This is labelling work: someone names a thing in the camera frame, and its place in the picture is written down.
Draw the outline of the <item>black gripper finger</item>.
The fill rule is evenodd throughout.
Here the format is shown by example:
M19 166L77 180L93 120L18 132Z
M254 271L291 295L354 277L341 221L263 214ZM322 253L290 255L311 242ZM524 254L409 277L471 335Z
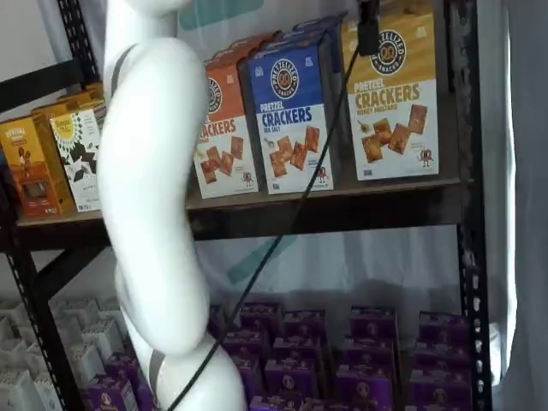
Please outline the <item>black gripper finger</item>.
M379 50L379 0L360 0L358 3L358 52L361 57L376 55Z

